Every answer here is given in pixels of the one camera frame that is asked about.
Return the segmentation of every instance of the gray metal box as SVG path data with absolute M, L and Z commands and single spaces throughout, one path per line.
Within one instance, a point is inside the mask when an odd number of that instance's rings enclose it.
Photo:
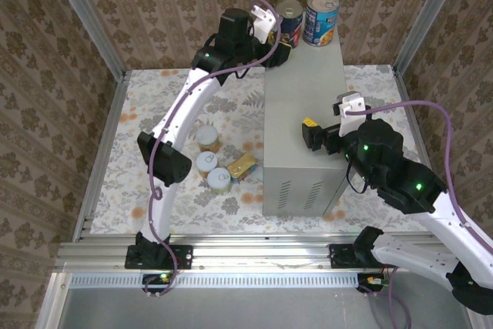
M 301 136 L 310 117 L 322 127 L 340 122 L 332 105 L 347 91 L 337 30 L 329 45 L 303 40 L 281 67 L 265 75 L 263 214 L 328 215 L 347 186 L 342 154 L 311 152 Z

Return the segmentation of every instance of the table surface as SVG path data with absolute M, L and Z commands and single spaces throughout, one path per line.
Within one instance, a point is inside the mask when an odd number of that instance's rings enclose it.
M 109 164 L 97 203 L 91 233 L 136 233 L 146 215 L 149 177 L 136 137 L 149 132 L 171 106 L 188 69 L 133 71 Z M 401 101 L 389 65 L 345 66 L 349 90 L 361 92 L 373 107 Z M 220 164 L 226 166 L 243 152 L 252 152 L 259 166 L 225 196 L 214 196 L 193 166 L 179 185 L 171 217 L 172 233 L 314 233 L 359 232 L 365 226 L 385 231 L 422 231 L 424 228 L 393 210 L 373 190 L 364 195 L 348 187 L 327 217 L 265 217 L 263 206 L 263 82 L 264 69 L 254 68 L 242 80 L 230 76 L 199 115 L 183 153 L 199 154 L 195 129 L 213 124 L 220 132 Z M 330 105 L 327 114 L 331 115 Z M 404 155 L 419 161 L 411 127 L 403 109 L 378 113 L 404 136 Z M 359 176 L 354 185 L 361 188 Z

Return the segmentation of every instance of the purple cable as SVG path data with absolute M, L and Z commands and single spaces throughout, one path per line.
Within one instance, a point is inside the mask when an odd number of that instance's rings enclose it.
M 164 241 L 157 235 L 156 229 L 154 229 L 154 226 L 153 226 L 153 223 L 154 223 L 154 221 L 153 221 L 153 201 L 154 200 L 160 200 L 161 198 L 163 198 L 163 191 L 161 190 L 161 188 L 156 187 L 154 184 L 154 158 L 156 157 L 157 147 L 158 147 L 159 143 L 161 143 L 161 140 L 163 139 L 165 134 L 168 132 L 169 125 L 173 121 L 173 118 L 175 117 L 176 113 L 178 112 L 178 109 L 183 104 L 183 102 L 185 102 L 186 97 L 189 96 L 190 94 L 192 94 L 193 90 L 197 86 L 199 86 L 203 82 L 205 82 L 209 79 L 212 79 L 214 77 L 217 77 L 219 75 L 240 71 L 242 69 L 249 69 L 250 67 L 255 67 L 256 65 L 260 65 L 261 63 L 266 61 L 275 52 L 277 46 L 279 45 L 279 41 L 280 41 L 280 18 L 279 18 L 279 15 L 276 13 L 276 10 L 273 8 L 273 6 L 270 5 L 267 1 L 265 1 L 265 0 L 253 0 L 252 3 L 254 3 L 254 2 L 263 3 L 273 13 L 273 17 L 276 19 L 276 25 L 277 25 L 276 41 L 275 41 L 274 45 L 272 46 L 272 48 L 270 49 L 270 51 L 264 57 L 256 60 L 255 62 L 248 63 L 247 65 L 239 65 L 239 66 L 233 67 L 231 69 L 222 69 L 220 71 L 210 73 L 209 75 L 198 79 L 194 84 L 192 84 L 192 86 L 190 86 L 190 89 L 188 90 L 188 95 L 187 94 L 183 95 L 180 98 L 180 100 L 178 101 L 178 103 L 175 105 L 175 107 L 173 108 L 171 113 L 169 114 L 169 117 L 168 117 L 167 121 L 164 123 L 164 127 L 161 130 L 161 133 L 159 133 L 158 137 L 156 138 L 156 142 L 154 143 L 153 150 L 151 151 L 151 155 L 149 158 L 149 182 L 150 182 L 150 187 L 151 187 L 151 197 L 149 198 L 149 209 L 148 209 L 148 213 L 147 213 L 148 214 L 148 221 L 149 221 L 149 228 L 150 228 L 151 233 L 153 234 L 154 238 L 156 238 L 156 240 L 159 242 L 159 244 L 162 244 L 166 248 L 166 250 L 169 252 L 169 254 L 171 255 L 171 258 L 173 260 L 173 275 L 172 275 L 171 279 L 169 280 L 168 286 L 166 287 L 165 290 L 163 290 L 162 292 L 159 293 L 159 296 L 163 296 L 164 294 L 168 293 L 169 290 L 171 289 L 171 286 L 173 285 L 173 281 L 175 280 L 175 277 L 176 277 L 176 274 L 178 271 L 178 263 L 176 261 L 176 256 L 175 256 L 173 250 L 166 243 L 164 243 Z M 144 287 L 144 291 L 146 293 L 148 292 L 148 290 L 147 290 L 148 285 L 149 285 L 149 281 L 146 282 L 146 285 Z
M 368 115 L 370 113 L 388 111 L 394 108 L 401 108 L 407 106 L 428 106 L 435 109 L 438 109 L 445 117 L 445 121 L 447 123 L 447 139 L 445 143 L 445 158 L 444 158 L 444 168 L 445 168 L 445 177 L 447 178 L 448 192 L 450 193 L 450 200 L 452 202 L 452 206 L 454 207 L 454 211 L 457 214 L 457 217 L 467 229 L 467 231 L 472 235 L 473 238 L 477 240 L 490 254 L 493 254 L 493 247 L 491 247 L 481 236 L 476 233 L 472 227 L 468 226 L 468 222 L 462 213 L 462 209 L 458 204 L 457 197 L 455 196 L 454 184 L 452 182 L 452 174 L 450 170 L 450 151 L 451 151 L 451 141 L 452 141 L 452 120 L 448 115 L 448 112 L 444 107 L 440 106 L 435 102 L 429 102 L 427 100 L 410 100 L 407 102 L 399 102 L 394 104 L 389 104 L 388 106 L 377 107 L 372 109 L 367 109 L 366 111 L 358 111 L 358 112 L 347 112 L 349 116 L 360 116 L 360 115 Z
M 397 325 L 397 319 L 395 317 L 393 308 L 391 308 L 391 304 L 390 304 L 390 302 L 392 301 L 392 298 L 394 298 L 404 309 L 404 312 L 406 314 L 406 327 L 407 327 L 407 329 L 411 329 L 411 326 L 412 326 L 411 311 L 409 310 L 409 307 L 406 305 L 406 303 L 404 302 L 404 300 L 400 296 L 393 294 L 391 292 L 391 285 L 389 285 L 388 292 L 373 292 L 371 289 L 369 289 L 363 285 L 360 285 L 360 288 L 367 291 L 369 294 L 388 297 L 388 299 L 389 299 L 389 311 L 390 311 L 392 326 L 394 327 L 394 329 L 397 329 L 397 328 L 399 328 Z

